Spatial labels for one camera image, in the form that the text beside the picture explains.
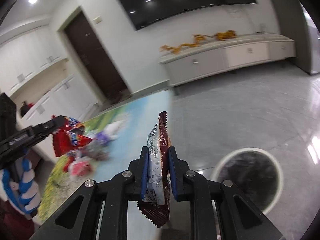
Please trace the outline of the blue white gloved hand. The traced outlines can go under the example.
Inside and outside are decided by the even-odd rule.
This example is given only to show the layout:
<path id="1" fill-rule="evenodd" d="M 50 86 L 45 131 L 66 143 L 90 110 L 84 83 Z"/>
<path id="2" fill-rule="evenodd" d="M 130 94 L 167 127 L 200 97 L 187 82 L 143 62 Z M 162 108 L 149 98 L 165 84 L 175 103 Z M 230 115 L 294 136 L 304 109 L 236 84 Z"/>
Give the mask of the blue white gloved hand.
<path id="1" fill-rule="evenodd" d="M 15 161 L 14 168 L 18 172 L 18 181 L 14 181 L 8 169 L 2 170 L 1 182 L 10 205 L 28 220 L 37 215 L 41 202 L 39 186 L 35 181 L 32 163 L 26 157 Z"/>

